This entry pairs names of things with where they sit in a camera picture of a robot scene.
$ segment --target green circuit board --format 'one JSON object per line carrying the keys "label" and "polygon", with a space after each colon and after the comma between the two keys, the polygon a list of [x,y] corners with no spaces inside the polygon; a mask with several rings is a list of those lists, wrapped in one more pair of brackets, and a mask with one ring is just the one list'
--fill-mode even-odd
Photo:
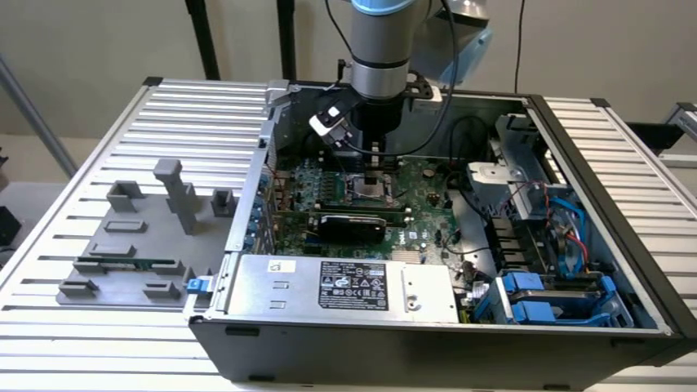
{"label": "green circuit board", "polygon": [[[445,178],[436,174],[443,163],[444,160],[405,158],[400,169],[385,178],[379,178],[376,186],[383,194],[368,196],[356,191],[365,186],[360,182],[360,174],[325,171],[321,163],[312,159],[299,162],[281,158],[277,170],[292,173],[293,179],[283,183],[283,194],[295,201],[292,209],[279,208],[276,214],[276,254],[389,260],[395,251],[415,251],[421,261],[429,264],[444,262],[437,232],[445,239],[456,230],[456,219],[447,203]],[[424,170],[432,176],[424,176]],[[348,190],[351,181],[357,184],[353,192]],[[388,221],[384,241],[376,244],[323,243],[312,224],[313,219],[323,215],[319,211],[325,211],[319,209],[317,201],[336,214],[384,218]],[[353,207],[388,211],[357,212]]]}

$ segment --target metal frame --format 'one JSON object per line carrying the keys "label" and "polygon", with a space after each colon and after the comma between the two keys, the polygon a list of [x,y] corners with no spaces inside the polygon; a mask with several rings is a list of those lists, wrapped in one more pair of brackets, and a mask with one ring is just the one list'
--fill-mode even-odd
{"label": "metal frame", "polygon": [[667,319],[671,326],[680,324],[681,333],[695,336],[695,312],[683,306],[693,306],[688,276],[697,256],[695,196],[609,106],[599,107],[592,100],[545,101],[580,151],[575,158],[596,173],[593,194],[609,195],[603,208],[611,209],[609,226],[627,233],[623,253],[633,254],[628,261],[641,271],[643,284],[661,292],[659,300],[675,319]]}
{"label": "metal frame", "polygon": [[287,80],[297,79],[295,61],[295,0],[276,0],[279,42],[281,45],[281,71]]}
{"label": "metal frame", "polygon": [[[497,98],[497,95],[471,93],[471,96]],[[596,174],[584,161],[579,149],[571,140],[561,123],[551,111],[541,96],[517,96],[528,105],[528,112],[536,122],[540,133],[548,145],[555,150],[555,156],[563,162],[565,174],[575,181],[575,188],[585,200],[589,215],[596,222],[600,234],[609,239],[611,250],[628,277],[637,296],[648,313],[655,319],[659,329],[623,329],[591,327],[541,327],[541,326],[505,326],[484,324],[435,324],[435,323],[399,323],[385,321],[360,321],[323,319],[323,318],[280,318],[259,316],[256,314],[225,314],[225,303],[229,301],[235,287],[236,260],[239,255],[229,256],[225,274],[229,281],[217,287],[217,303],[203,315],[196,315],[190,320],[190,326],[198,340],[204,345],[217,369],[225,378],[235,381],[279,381],[279,382],[313,382],[369,384],[372,382],[388,385],[444,386],[459,385],[477,388],[491,387],[492,384],[507,388],[557,388],[567,387],[573,390],[587,388],[604,372],[619,370],[631,366],[640,360],[644,364],[663,365],[668,359],[677,358],[679,354],[691,352],[697,339],[693,327],[697,321],[689,309],[677,297],[668,279],[661,274],[659,266],[647,249],[641,253],[641,242],[631,229],[627,219],[620,214],[611,195],[600,184]],[[635,248],[629,250],[628,243],[636,241]],[[389,328],[391,335],[384,334]],[[433,340],[433,334],[441,336],[440,341]],[[564,339],[567,350],[584,354],[584,363],[604,363],[603,369],[584,369],[584,373],[575,372],[575,362],[556,357],[553,363],[547,363],[549,353],[536,354],[535,347],[555,347],[561,345],[557,341]],[[356,347],[361,342],[380,352],[379,364],[363,363]],[[404,350],[417,350],[420,344],[429,342],[429,356],[440,353],[452,362],[439,364],[439,377],[407,372],[397,366],[408,361],[407,368],[431,366],[412,358],[404,358]],[[509,370],[507,380],[500,379],[500,374],[491,372],[493,363],[473,358],[468,351],[485,351],[492,344],[501,345],[505,341],[509,347],[509,358],[497,358],[497,365]],[[604,345],[611,343],[613,351],[605,351]],[[331,352],[341,352],[352,363],[351,373],[332,367],[329,363],[317,359],[328,359]],[[623,359],[624,352],[632,361]],[[527,353],[529,362],[516,358],[519,353]],[[279,359],[296,357],[297,363],[312,366],[293,366],[288,361]],[[540,372],[540,364],[545,364],[548,372]]]}
{"label": "metal frame", "polygon": [[[261,113],[264,90],[263,85],[251,83],[168,79],[162,87],[139,90],[10,266],[0,272],[0,390],[219,392],[300,388],[229,383],[217,374],[179,313],[104,311],[59,306],[55,301],[56,282],[68,276],[70,259],[82,254],[87,245],[82,238],[92,235],[106,214],[104,183],[115,173],[147,180],[143,171],[152,169],[151,154],[178,154],[186,165],[187,161],[195,165],[190,171],[186,168],[184,174],[191,176],[198,190],[207,192],[216,186],[237,188],[240,182],[233,179],[245,167],[232,154],[236,148],[229,138],[235,137],[235,128],[244,131],[251,123],[240,124],[233,118],[216,116],[223,106],[239,107],[228,110]],[[146,107],[163,109],[167,106],[158,106],[162,104],[175,105],[170,108],[182,116],[139,119]],[[144,127],[144,123],[159,127]],[[253,126],[260,129],[261,122]],[[135,140],[150,140],[147,145],[152,148],[136,149],[140,142]],[[158,185],[144,188],[146,192],[164,192]],[[687,302],[697,309],[693,300]],[[592,391],[695,390],[696,364],[697,354],[691,354],[668,367],[631,367]],[[313,389],[343,387],[317,385]],[[387,391],[375,386],[357,389]]]}
{"label": "metal frame", "polygon": [[199,44],[200,61],[204,66],[206,79],[220,80],[220,69],[217,68],[216,46],[211,35],[208,24],[208,12],[206,11],[206,0],[186,0],[187,11],[192,18],[196,43]]}
{"label": "metal frame", "polygon": [[667,167],[697,169],[697,155],[691,154],[660,154],[659,159]]}
{"label": "metal frame", "polygon": [[689,137],[697,141],[697,107],[695,104],[677,103],[664,123],[677,125]]}

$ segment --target warning label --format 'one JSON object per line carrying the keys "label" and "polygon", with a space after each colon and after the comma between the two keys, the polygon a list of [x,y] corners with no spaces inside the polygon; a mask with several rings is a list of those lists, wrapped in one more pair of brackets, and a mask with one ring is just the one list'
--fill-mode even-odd
{"label": "warning label", "polygon": [[325,309],[389,310],[384,264],[323,261],[319,305]]}

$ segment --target blue cable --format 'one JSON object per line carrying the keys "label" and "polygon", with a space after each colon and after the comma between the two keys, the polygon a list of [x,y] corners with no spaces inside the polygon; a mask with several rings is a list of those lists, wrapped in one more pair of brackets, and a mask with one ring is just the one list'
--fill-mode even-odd
{"label": "blue cable", "polygon": [[[587,213],[580,208],[577,208],[572,203],[569,203],[567,200],[564,200],[563,198],[551,198],[549,201],[551,201],[551,203],[559,204],[561,207],[567,208],[568,210],[575,212],[576,215],[579,215],[579,221],[581,222],[581,228],[579,229],[579,240],[583,243],[587,243]],[[575,265],[575,274],[581,272],[583,266],[584,266],[584,253],[583,253],[583,250],[580,250],[579,260],[576,261],[576,265]]]}

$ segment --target capacitor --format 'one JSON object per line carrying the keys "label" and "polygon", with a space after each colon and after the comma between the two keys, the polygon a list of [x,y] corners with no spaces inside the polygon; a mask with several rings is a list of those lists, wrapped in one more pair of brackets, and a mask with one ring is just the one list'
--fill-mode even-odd
{"label": "capacitor", "polygon": [[255,240],[253,236],[251,236],[251,235],[245,236],[245,238],[244,238],[244,248],[245,249],[249,249],[253,246],[253,240]]}
{"label": "capacitor", "polygon": [[421,176],[431,180],[436,176],[436,171],[433,169],[424,169]]}
{"label": "capacitor", "polygon": [[261,208],[263,205],[264,205],[264,199],[261,198],[261,196],[255,196],[252,207]]}
{"label": "capacitor", "polygon": [[261,217],[261,208],[252,208],[252,211],[249,212],[249,217],[257,220]]}
{"label": "capacitor", "polygon": [[263,174],[259,178],[259,189],[264,189],[269,184],[269,176]]}

